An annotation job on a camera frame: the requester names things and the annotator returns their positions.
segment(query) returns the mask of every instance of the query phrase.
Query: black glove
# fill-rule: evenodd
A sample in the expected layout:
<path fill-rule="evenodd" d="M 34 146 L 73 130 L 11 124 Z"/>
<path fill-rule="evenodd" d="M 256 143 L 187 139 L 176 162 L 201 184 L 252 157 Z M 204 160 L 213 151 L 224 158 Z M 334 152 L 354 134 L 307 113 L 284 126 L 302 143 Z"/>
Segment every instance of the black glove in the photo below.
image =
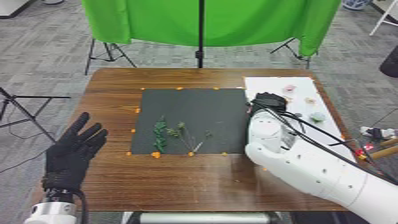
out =
<path fill-rule="evenodd" d="M 272 108 L 277 112 L 286 111 L 288 101 L 286 99 L 270 93 L 258 93 L 256 99 L 252 100 L 252 110 L 251 116 L 256 114 L 258 110 L 263 108 Z"/>
<path fill-rule="evenodd" d="M 89 113 L 82 113 L 66 133 L 46 151 L 46 174 L 43 188 L 80 191 L 91 159 L 107 143 L 108 131 L 101 124 L 78 134 L 89 121 Z"/>

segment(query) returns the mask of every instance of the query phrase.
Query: green backdrop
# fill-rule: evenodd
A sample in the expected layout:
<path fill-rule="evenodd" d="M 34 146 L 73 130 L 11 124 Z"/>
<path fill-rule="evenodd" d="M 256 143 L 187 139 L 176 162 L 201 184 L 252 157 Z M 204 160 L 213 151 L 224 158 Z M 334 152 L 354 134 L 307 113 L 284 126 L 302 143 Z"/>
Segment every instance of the green backdrop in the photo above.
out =
<path fill-rule="evenodd" d="M 311 56 L 341 0 L 206 0 L 204 46 L 300 40 Z M 94 38 L 197 46 L 199 0 L 84 0 Z"/>

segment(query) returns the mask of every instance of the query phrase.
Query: gray mat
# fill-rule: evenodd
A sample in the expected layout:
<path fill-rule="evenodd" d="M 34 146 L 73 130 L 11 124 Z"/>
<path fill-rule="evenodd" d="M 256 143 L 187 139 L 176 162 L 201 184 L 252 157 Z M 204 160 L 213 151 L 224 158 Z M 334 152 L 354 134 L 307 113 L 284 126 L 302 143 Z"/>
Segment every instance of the gray mat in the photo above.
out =
<path fill-rule="evenodd" d="M 140 115 L 135 125 L 131 152 L 155 151 L 155 124 L 163 117 L 167 128 L 185 123 L 179 138 L 167 136 L 167 154 L 187 154 L 203 142 L 197 153 L 222 152 L 243 154 L 247 130 L 245 91 L 240 89 L 151 89 L 142 93 Z"/>

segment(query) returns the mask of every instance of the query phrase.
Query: wooden table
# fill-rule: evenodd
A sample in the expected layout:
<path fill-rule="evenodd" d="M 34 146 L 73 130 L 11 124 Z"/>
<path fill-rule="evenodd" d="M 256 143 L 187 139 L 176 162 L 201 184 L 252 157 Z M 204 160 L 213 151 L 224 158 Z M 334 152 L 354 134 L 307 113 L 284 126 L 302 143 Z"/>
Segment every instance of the wooden table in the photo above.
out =
<path fill-rule="evenodd" d="M 245 155 L 126 155 L 142 88 L 236 88 L 243 77 L 311 77 L 345 136 L 341 118 L 306 70 L 101 69 L 89 83 L 73 119 L 84 111 L 110 131 L 91 163 L 84 192 L 91 211 L 336 211 L 332 202 L 300 193 L 254 167 Z"/>

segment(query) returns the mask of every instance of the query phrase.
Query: floor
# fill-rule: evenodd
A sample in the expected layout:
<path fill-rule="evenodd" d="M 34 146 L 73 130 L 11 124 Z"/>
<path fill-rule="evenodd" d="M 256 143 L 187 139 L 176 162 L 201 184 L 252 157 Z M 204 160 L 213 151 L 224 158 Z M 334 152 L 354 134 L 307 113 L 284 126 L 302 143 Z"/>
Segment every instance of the floor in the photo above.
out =
<path fill-rule="evenodd" d="M 325 85 L 343 121 L 354 136 L 359 127 L 370 126 L 398 108 L 398 79 L 378 72 L 378 65 L 398 43 L 398 29 L 382 25 L 377 35 L 368 36 L 380 14 L 371 8 L 362 12 L 339 10 L 330 32 L 313 58 L 311 70 Z M 80 0 L 68 0 L 59 6 L 34 3 L 20 16 L 0 20 L 0 86 L 12 94 L 71 96 L 53 100 L 39 123 L 59 136 L 84 94 L 91 76 L 84 76 L 91 30 Z M 275 44 L 206 49 L 206 67 L 304 68 L 286 49 L 274 55 Z M 194 67 L 195 48 L 135 41 L 123 49 L 139 67 Z M 103 66 L 128 67 L 121 59 Z M 23 100 L 34 110 L 41 100 Z M 12 108 L 5 121 L 21 117 Z M 398 111 L 377 124 L 398 128 Z M 16 125 L 0 132 L 0 170 L 48 148 L 44 136 L 20 139 L 11 132 L 28 137 L 37 134 L 30 124 Z M 25 165 L 0 173 L 0 223 L 21 223 L 28 215 L 32 187 L 43 176 L 43 156 Z M 382 167 L 398 177 L 398 156 L 380 159 Z M 119 213 L 92 215 L 92 223 L 119 223 Z"/>

